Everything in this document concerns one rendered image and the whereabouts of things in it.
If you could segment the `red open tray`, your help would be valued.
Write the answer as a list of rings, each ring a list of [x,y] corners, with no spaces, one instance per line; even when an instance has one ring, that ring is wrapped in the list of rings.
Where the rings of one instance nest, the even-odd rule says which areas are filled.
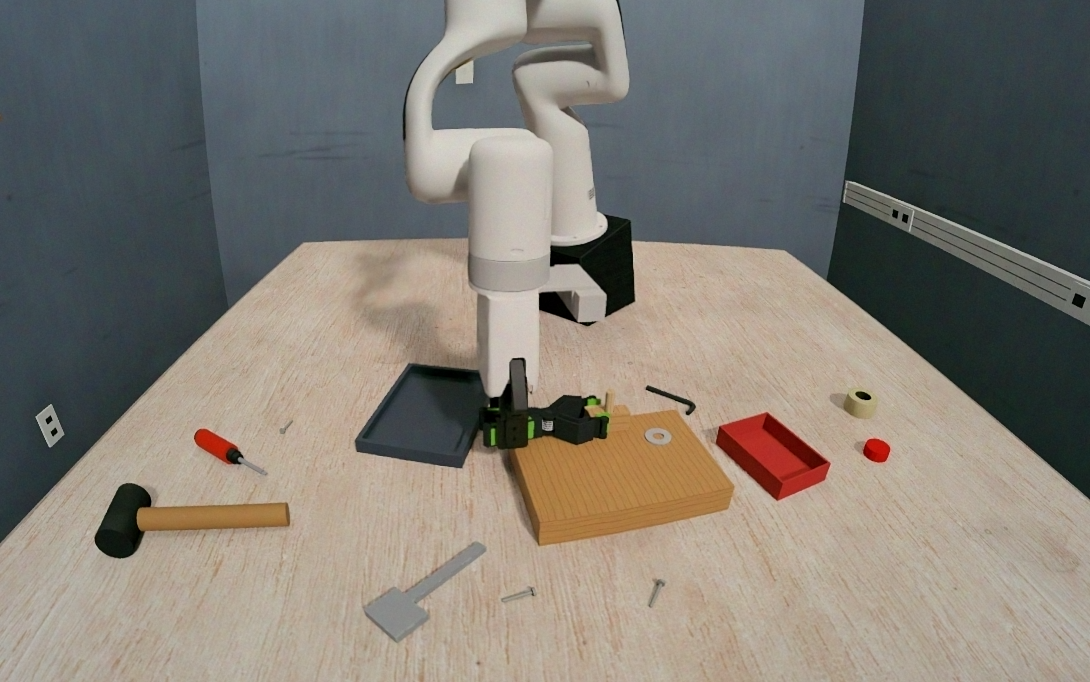
[[[720,425],[716,444],[776,501],[824,482],[831,465],[768,412]]]

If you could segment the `grey washer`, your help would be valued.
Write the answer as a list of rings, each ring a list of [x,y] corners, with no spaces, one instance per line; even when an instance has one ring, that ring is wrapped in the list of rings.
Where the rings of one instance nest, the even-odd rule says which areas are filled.
[[[664,438],[663,439],[655,439],[653,437],[654,434],[661,434]],[[645,439],[651,444],[668,444],[671,441],[671,438],[673,438],[673,436],[671,436],[670,433],[668,433],[668,431],[666,431],[664,429],[661,429],[661,428],[649,429],[645,433]]]

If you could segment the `black-headed mallet with wooden handle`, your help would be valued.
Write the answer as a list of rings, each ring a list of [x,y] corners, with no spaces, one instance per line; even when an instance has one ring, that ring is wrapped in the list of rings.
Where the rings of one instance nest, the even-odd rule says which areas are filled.
[[[140,485],[120,485],[94,541],[107,556],[123,559],[133,553],[141,531],[237,529],[290,526],[284,503],[235,506],[150,507],[150,495]]]

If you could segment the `light brown wooden bench board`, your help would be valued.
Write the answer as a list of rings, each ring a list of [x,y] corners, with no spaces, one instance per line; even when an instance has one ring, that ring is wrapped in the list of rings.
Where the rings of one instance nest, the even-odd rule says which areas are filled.
[[[649,429],[671,434],[651,444]],[[572,444],[554,436],[508,449],[538,546],[643,529],[728,510],[734,484],[674,410]]]

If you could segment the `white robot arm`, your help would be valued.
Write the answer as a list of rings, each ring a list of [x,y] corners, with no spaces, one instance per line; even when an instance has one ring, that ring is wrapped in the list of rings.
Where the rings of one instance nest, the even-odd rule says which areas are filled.
[[[605,321],[606,294],[578,264],[550,267],[550,244],[588,243],[607,229],[596,211],[588,127],[570,106],[615,103],[628,92],[619,1],[444,0],[444,7],[443,39],[405,95],[410,193],[429,204],[468,202],[473,285],[542,287],[557,292],[577,322]],[[432,129],[435,92],[458,66],[516,42],[576,41],[590,44],[538,48],[514,60],[526,130]]]

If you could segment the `black hex key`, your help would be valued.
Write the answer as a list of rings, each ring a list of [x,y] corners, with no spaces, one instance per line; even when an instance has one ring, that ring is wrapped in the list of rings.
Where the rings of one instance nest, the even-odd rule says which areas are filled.
[[[653,393],[656,393],[656,394],[659,394],[659,395],[664,395],[664,397],[667,397],[667,398],[670,398],[670,399],[673,399],[673,400],[675,400],[675,401],[678,401],[678,402],[680,402],[680,403],[683,403],[683,404],[686,404],[686,405],[688,405],[688,406],[691,406],[691,407],[689,407],[689,409],[688,409],[688,410],[687,410],[687,411],[685,412],[685,413],[686,413],[686,415],[688,415],[688,416],[689,416],[689,415],[690,415],[690,414],[691,414],[691,413],[692,413],[692,412],[693,412],[693,411],[695,410],[695,407],[697,407],[697,406],[695,406],[695,404],[694,404],[694,403],[693,403],[692,401],[690,401],[690,400],[687,400],[687,399],[685,399],[685,398],[682,398],[682,397],[679,397],[679,395],[674,395],[674,394],[671,394],[671,393],[668,393],[668,392],[665,392],[665,391],[663,391],[663,390],[661,390],[661,389],[657,389],[657,388],[655,388],[655,387],[652,387],[652,386],[649,386],[649,385],[647,385],[647,386],[646,386],[646,390],[647,390],[647,391],[651,391],[651,392],[653,392]]]

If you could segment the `red round disc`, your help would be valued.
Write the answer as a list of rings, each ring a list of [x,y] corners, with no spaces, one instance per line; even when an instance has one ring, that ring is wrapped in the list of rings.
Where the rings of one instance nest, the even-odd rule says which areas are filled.
[[[868,439],[863,449],[865,458],[877,463],[885,462],[889,456],[889,453],[891,446],[876,438]]]

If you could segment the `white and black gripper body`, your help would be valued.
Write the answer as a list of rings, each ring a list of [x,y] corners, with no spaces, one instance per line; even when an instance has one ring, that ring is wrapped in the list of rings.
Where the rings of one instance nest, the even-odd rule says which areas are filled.
[[[468,285],[477,292],[476,358],[485,393],[491,398],[501,395],[506,383],[510,383],[510,360],[523,357],[524,376],[532,391],[526,388],[533,394],[538,387],[538,289],[542,287],[497,292],[475,287],[469,279]]]

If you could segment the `black spring clamp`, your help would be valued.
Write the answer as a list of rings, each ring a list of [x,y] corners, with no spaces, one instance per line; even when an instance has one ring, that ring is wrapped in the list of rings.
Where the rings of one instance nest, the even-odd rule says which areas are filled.
[[[549,407],[528,407],[528,440],[554,436],[572,444],[582,444],[593,438],[606,439],[610,413],[584,417],[584,407],[592,405],[601,405],[601,399],[596,395],[561,395]],[[483,431],[484,447],[497,446],[496,415],[499,415],[498,407],[479,407],[479,429]]]

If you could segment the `red-handled screwdriver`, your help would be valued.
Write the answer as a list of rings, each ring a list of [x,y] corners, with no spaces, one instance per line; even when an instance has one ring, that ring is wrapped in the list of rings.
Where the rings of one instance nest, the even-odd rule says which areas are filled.
[[[237,444],[232,444],[231,442],[225,440],[225,438],[216,435],[215,433],[209,431],[208,429],[197,430],[194,434],[194,440],[195,443],[199,446],[199,448],[204,449],[213,456],[217,456],[227,464],[242,463],[246,465],[249,468],[253,468],[254,471],[261,473],[262,475],[267,474],[267,472],[264,471],[263,468],[259,468],[254,464],[250,463],[249,461],[246,461],[244,456],[241,454],[241,452],[238,450]]]

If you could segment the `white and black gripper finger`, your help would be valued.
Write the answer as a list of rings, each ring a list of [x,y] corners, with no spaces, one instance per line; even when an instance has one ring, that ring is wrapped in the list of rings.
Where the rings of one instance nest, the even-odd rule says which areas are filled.
[[[498,449],[523,448],[528,446],[528,380],[524,376],[523,357],[509,362],[510,387],[505,387],[498,397],[499,415],[496,415],[496,438]],[[505,405],[505,397],[511,395],[511,403]],[[505,412],[506,410],[506,412]]]
[[[506,383],[505,387],[510,387],[510,383]],[[491,407],[498,407],[498,397],[494,398],[489,397],[489,402],[491,402]],[[505,405],[506,403],[511,403],[511,397],[505,397]]]

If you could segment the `small light wooden block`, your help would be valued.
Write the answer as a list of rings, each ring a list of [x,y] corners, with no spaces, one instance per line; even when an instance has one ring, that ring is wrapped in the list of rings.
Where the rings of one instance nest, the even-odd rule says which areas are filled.
[[[595,417],[595,414],[605,413],[604,407],[588,407],[586,416]],[[614,406],[610,414],[608,433],[629,430],[631,412],[625,405]]]

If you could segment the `beige cylinder with hole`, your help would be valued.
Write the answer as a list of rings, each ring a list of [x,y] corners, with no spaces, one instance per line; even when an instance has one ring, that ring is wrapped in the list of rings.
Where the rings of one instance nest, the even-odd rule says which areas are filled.
[[[874,416],[877,404],[879,397],[873,392],[864,388],[853,387],[848,390],[844,409],[856,418],[870,419]]]

